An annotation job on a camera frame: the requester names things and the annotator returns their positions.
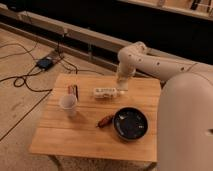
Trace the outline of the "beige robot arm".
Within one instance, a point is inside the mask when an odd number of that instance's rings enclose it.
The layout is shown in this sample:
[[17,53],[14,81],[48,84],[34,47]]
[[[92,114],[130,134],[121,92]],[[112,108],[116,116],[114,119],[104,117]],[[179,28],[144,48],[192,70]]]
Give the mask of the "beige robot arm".
[[118,85],[136,70],[165,83],[157,110],[157,170],[213,171],[213,64],[151,56],[142,42],[118,52]]

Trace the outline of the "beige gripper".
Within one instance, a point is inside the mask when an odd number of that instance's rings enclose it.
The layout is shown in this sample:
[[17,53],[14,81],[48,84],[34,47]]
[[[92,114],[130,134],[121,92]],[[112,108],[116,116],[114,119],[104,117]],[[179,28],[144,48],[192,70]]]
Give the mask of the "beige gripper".
[[124,72],[121,69],[117,69],[117,86],[119,88],[126,87],[128,85],[128,80],[132,77],[131,72]]

